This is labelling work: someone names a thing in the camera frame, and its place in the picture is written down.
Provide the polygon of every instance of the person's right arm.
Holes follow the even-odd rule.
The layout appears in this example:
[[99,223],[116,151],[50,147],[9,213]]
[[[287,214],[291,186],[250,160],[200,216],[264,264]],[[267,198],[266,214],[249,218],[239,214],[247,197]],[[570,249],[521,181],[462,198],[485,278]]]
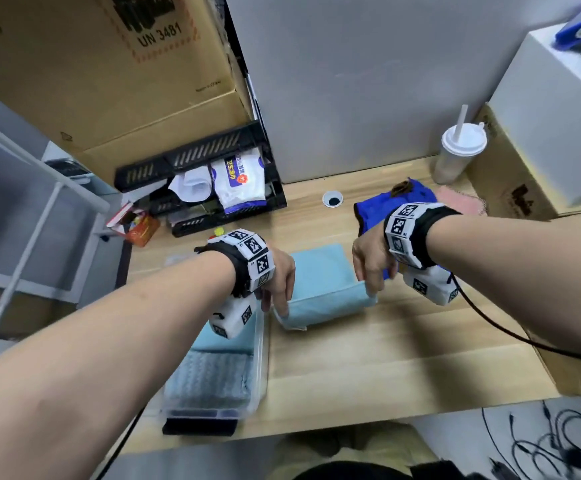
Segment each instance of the person's right arm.
[[[518,219],[449,216],[431,226],[426,248],[433,261],[521,325],[557,347],[581,353],[581,230]],[[383,224],[355,241],[353,257],[369,294],[382,289],[382,269],[394,266]]]

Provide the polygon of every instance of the hand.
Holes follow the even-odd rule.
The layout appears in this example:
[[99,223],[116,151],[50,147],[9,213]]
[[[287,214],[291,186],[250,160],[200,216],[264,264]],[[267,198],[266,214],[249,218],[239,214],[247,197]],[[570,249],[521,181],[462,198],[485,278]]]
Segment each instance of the hand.
[[383,271],[389,270],[392,280],[398,273],[398,262],[389,253],[384,239],[384,222],[367,230],[353,242],[353,266],[359,281],[366,281],[366,293],[375,296],[384,289]]
[[284,251],[269,246],[272,251],[272,260],[275,263],[275,272],[272,280],[263,286],[262,310],[270,310],[270,302],[281,317],[288,316],[288,300],[293,297],[295,286],[295,259]]

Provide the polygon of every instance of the forearm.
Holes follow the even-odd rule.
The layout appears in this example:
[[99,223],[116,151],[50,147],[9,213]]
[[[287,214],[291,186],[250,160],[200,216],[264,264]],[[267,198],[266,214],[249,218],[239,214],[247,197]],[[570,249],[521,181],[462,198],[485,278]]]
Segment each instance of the forearm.
[[182,362],[234,282],[230,260],[209,251],[1,355],[0,477],[87,478]]
[[427,236],[431,258],[553,345],[581,352],[581,231],[450,216]]

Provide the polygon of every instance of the floor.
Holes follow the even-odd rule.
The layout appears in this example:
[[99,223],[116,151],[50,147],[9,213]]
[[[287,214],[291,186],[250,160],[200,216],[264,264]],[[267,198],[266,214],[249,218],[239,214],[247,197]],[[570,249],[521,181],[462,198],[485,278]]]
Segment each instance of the floor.
[[[581,398],[553,399],[547,405],[554,416],[566,408],[581,412]],[[490,408],[485,416],[494,440],[506,459],[513,463],[509,414],[514,417],[517,439],[537,441],[548,432],[541,403],[512,404]],[[480,410],[431,415],[408,420],[439,458],[453,460],[464,474],[480,472],[488,478],[489,458],[502,461],[488,437]],[[581,422],[568,427],[571,440],[581,448]],[[122,456],[110,469],[107,480],[260,480],[270,465],[279,436],[224,444],[200,445],[172,451]],[[542,478],[530,457],[518,453],[521,468],[532,480]],[[551,466],[538,460],[547,473]]]

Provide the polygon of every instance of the purple and white package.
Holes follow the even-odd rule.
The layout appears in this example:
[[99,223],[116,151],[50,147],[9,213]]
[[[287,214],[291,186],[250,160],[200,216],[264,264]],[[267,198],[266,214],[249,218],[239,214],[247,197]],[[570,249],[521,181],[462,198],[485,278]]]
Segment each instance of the purple and white package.
[[266,205],[263,161],[259,148],[253,148],[210,164],[215,193],[230,214],[248,207]]

